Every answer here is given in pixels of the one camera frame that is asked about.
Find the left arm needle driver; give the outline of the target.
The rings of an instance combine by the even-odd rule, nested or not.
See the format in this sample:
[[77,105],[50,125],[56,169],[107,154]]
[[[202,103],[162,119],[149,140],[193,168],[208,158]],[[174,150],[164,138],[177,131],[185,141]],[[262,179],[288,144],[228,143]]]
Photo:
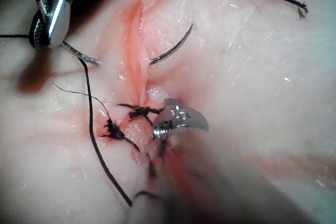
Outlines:
[[180,99],[164,99],[163,111],[153,121],[153,139],[165,140],[170,135],[184,132],[187,129],[209,131],[207,119]]

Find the right arm needle driver jaw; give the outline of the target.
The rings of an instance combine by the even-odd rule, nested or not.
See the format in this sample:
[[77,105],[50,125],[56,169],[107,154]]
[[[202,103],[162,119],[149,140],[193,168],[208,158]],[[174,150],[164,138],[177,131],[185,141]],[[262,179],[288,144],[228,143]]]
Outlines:
[[47,11],[42,0],[37,1],[36,12],[29,31],[29,42],[36,49],[48,48],[49,38],[46,33]]
[[61,45],[69,29],[70,4],[66,0],[51,0],[48,14],[49,46]]

